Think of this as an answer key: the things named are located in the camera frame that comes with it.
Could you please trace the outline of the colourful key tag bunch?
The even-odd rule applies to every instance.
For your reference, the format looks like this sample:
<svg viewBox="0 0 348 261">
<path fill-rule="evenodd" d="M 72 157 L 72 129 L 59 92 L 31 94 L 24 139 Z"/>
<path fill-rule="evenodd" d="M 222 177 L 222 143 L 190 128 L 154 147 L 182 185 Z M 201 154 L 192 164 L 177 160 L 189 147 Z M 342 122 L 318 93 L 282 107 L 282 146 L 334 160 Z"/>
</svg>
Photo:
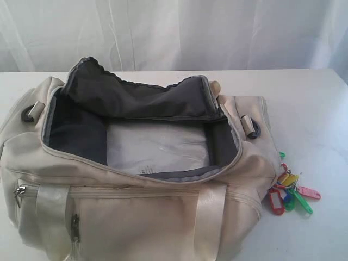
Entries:
<svg viewBox="0 0 348 261">
<path fill-rule="evenodd" d="M 281 162 L 281 167 L 283 172 L 267 193 L 271 212 L 277 216 L 281 216 L 285 212 L 294 210 L 295 205 L 298 203 L 305 214 L 312 215 L 313 209 L 306 198 L 316 201 L 320 200 L 320 193 L 314 189 L 299 185 L 300 176 L 292 173 L 292 170 L 286 163 Z"/>
</svg>

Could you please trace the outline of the white plastic package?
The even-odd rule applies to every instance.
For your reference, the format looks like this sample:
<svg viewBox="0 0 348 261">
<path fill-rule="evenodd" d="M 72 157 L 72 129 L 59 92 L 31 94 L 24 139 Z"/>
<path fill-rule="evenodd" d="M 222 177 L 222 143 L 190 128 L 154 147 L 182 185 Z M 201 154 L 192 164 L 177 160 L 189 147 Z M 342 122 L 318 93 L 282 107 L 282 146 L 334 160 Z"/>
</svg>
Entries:
<svg viewBox="0 0 348 261">
<path fill-rule="evenodd" d="M 202 124 L 113 123 L 107 132 L 108 166 L 133 175 L 199 169 L 209 165 Z"/>
</svg>

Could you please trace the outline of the white backdrop curtain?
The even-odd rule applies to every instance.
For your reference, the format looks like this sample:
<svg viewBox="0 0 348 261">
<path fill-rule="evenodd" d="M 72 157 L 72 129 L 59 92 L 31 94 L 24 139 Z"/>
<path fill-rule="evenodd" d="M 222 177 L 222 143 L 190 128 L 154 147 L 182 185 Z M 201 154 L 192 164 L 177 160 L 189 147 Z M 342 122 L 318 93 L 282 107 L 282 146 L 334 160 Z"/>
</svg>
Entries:
<svg viewBox="0 0 348 261">
<path fill-rule="evenodd" d="M 1 70 L 347 71 L 347 1 L 1 1 Z"/>
</svg>

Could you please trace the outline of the cream fabric duffel bag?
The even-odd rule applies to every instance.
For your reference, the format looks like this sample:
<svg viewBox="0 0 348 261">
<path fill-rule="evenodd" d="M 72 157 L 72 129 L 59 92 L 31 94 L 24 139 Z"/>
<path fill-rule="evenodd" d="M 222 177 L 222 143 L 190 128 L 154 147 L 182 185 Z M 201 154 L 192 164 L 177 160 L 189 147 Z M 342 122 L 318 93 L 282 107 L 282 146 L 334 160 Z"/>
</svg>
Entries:
<svg viewBox="0 0 348 261">
<path fill-rule="evenodd" d="M 209 165 L 133 175 L 108 166 L 113 123 L 202 124 Z M 231 260 L 283 172 L 261 96 L 206 76 L 122 80 L 95 58 L 45 79 L 1 126 L 1 180 L 21 240 L 49 260 Z"/>
</svg>

